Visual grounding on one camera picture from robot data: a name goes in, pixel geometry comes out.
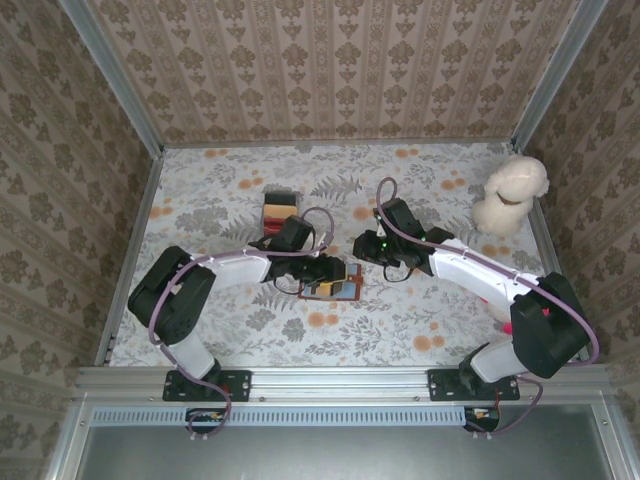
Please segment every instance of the stuffed toy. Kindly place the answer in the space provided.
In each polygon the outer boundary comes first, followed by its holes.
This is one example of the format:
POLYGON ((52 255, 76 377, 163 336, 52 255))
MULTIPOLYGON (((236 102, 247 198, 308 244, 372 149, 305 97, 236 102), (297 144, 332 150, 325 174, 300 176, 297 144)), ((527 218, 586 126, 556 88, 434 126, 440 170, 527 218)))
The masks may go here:
POLYGON ((511 155, 484 186, 485 198, 473 206, 473 220, 482 233, 511 237, 533 208, 533 197, 549 190, 547 170, 540 160, 511 155))

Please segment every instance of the white cable tie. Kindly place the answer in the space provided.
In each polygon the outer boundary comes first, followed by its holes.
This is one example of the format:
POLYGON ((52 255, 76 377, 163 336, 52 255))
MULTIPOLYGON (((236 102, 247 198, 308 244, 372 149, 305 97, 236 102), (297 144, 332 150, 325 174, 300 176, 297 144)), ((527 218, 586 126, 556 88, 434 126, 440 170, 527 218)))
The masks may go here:
POLYGON ((522 272, 519 272, 518 270, 514 270, 513 273, 515 273, 514 277, 512 278, 513 284, 514 285, 519 285, 518 277, 520 277, 522 275, 522 272))

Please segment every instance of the wallpaper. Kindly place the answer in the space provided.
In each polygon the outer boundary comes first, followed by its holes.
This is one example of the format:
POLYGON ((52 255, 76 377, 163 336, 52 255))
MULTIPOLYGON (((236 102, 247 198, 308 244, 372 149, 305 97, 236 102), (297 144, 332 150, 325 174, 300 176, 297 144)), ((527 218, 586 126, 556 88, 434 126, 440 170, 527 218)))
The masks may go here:
POLYGON ((640 2, 610 1, 527 148, 563 271, 640 446, 640 2))
POLYGON ((0 478, 43 472, 149 165, 57 2, 0 1, 0 478))
POLYGON ((90 0, 165 144, 510 137, 578 0, 90 0))
MULTIPOLYGON (((478 345, 507 338, 487 305, 459 285, 421 272, 413 272, 405 282, 389 283, 382 267, 351 254, 353 242, 365 230, 376 229, 376 189, 392 175, 398 196, 425 229, 437 225, 512 268, 542 273, 528 223, 504 239, 481 234, 471 219, 471 206, 484 196, 483 184, 508 156, 503 143, 167 150, 131 290, 171 245, 194 255, 215 255, 259 239, 264 192, 286 189, 298 194, 300 213, 313 206, 332 213, 336 230, 328 252, 362 265, 360 299, 301 300, 278 292, 271 283, 213 292, 196 332, 220 363, 458 364, 478 345)), ((323 215, 314 213, 308 220, 318 235, 326 232, 323 215)), ((388 269, 390 280, 406 274, 406 268, 388 269)), ((278 281, 286 292, 298 286, 287 278, 278 281)), ((126 311, 110 365, 168 363, 149 343, 146 329, 126 311)))

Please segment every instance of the floral tablecloth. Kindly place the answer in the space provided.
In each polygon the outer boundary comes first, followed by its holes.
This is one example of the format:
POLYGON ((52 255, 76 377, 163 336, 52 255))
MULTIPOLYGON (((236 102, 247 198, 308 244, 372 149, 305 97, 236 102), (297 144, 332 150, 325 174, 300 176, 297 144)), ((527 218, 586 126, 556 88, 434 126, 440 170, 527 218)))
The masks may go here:
MULTIPOLYGON (((506 240, 472 224, 472 204, 508 154, 500 143, 169 150, 132 289, 170 245, 220 253, 259 238, 263 192, 275 189, 299 192, 301 210, 329 209, 336 219, 329 253, 354 260, 353 240, 375 229, 371 207, 387 175, 425 229, 441 226, 500 262, 542 273, 528 222, 506 240)), ((327 227, 321 214, 310 220, 318 230, 327 227)), ((422 273, 391 284, 380 267, 362 265, 359 302, 304 301, 272 285, 238 286, 209 297, 196 330, 227 366, 451 365, 504 335, 484 303, 455 284, 422 273)), ((127 311, 110 364, 168 363, 127 311)))

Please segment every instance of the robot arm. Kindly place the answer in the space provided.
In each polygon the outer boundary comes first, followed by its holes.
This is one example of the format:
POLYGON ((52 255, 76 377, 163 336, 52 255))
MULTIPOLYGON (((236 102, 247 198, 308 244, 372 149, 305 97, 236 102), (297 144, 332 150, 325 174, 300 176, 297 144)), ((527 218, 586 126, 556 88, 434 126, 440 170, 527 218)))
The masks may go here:
POLYGON ((431 244, 440 244, 443 249, 418 245, 400 237, 381 221, 379 212, 374 209, 378 231, 366 231, 356 239, 353 250, 356 257, 385 268, 405 263, 409 268, 452 281, 511 318, 511 339, 483 345, 460 364, 461 382, 471 393, 504 377, 528 371, 550 378, 589 343, 585 330, 562 308, 517 281, 528 280, 584 317, 571 286, 562 275, 551 273, 538 278, 531 273, 514 272, 473 252, 450 232, 437 227, 425 232, 407 204, 399 198, 385 202, 381 208, 400 231, 431 244), (455 252, 447 251, 447 247, 453 247, 455 252), (468 258, 466 254, 471 252, 483 263, 468 258), (516 279, 493 270, 491 265, 516 273, 516 279))
MULTIPOLYGON (((220 368, 194 332, 212 291, 274 281, 287 274, 306 285, 344 278, 346 266, 341 260, 319 252, 296 253, 312 231, 311 224, 291 216, 276 236, 253 242, 239 252, 212 256, 186 272, 164 301, 154 328, 172 360, 197 379, 220 368)), ((192 260, 180 247, 169 247, 134 289, 128 308, 145 327, 171 279, 192 260)))

